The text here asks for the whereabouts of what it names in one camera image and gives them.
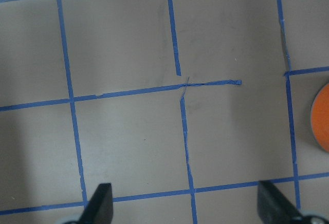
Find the orange disc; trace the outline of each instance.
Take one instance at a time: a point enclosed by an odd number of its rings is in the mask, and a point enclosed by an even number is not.
[[[329,152],[329,84],[315,97],[310,120],[315,139]]]

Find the beige floor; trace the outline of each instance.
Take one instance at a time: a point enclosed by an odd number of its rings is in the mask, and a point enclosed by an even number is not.
[[[114,224],[261,223],[260,179],[329,216],[327,1],[282,0],[286,86],[277,0],[0,0],[0,223],[79,214],[102,182]]]

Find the black plastic part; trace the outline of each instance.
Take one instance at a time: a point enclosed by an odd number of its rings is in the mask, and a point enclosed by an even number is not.
[[[110,224],[113,218],[112,187],[99,184],[77,224]]]
[[[270,181],[260,181],[257,211],[264,224],[291,224],[302,215]]]

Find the orange object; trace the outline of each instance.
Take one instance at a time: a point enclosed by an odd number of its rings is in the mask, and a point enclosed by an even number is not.
[[[329,84],[315,97],[310,120],[316,140],[329,152]]]

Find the orange ball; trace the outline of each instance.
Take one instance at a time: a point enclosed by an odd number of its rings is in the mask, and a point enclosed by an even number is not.
[[[318,143],[329,152],[329,84],[325,85],[314,99],[311,126]]]

